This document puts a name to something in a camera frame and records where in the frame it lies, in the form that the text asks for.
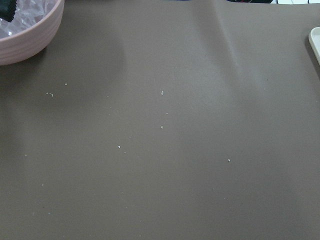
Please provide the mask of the cream rabbit tray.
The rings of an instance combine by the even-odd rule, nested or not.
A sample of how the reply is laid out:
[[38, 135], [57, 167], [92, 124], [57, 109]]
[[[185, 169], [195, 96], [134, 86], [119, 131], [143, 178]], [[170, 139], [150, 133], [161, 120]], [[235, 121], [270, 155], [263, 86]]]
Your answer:
[[308, 40], [312, 51], [320, 64], [320, 27], [314, 27], [308, 34]]

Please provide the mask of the pink ribbed bowl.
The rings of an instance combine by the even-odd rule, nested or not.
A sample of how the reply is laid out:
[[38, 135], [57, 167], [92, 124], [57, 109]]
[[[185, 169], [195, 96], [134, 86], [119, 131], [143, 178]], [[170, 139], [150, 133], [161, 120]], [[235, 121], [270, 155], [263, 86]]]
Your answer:
[[33, 26], [0, 39], [0, 65], [15, 64], [41, 52], [56, 35], [65, 2], [57, 0], [49, 13]]

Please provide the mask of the clear plastic ice cubes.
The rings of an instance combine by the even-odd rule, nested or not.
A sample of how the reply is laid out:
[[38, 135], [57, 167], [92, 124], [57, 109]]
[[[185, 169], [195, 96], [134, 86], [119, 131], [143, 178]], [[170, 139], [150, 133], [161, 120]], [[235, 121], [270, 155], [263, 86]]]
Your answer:
[[13, 10], [0, 7], [0, 38], [7, 38], [27, 30], [40, 22], [57, 4], [57, 0], [14, 0]]

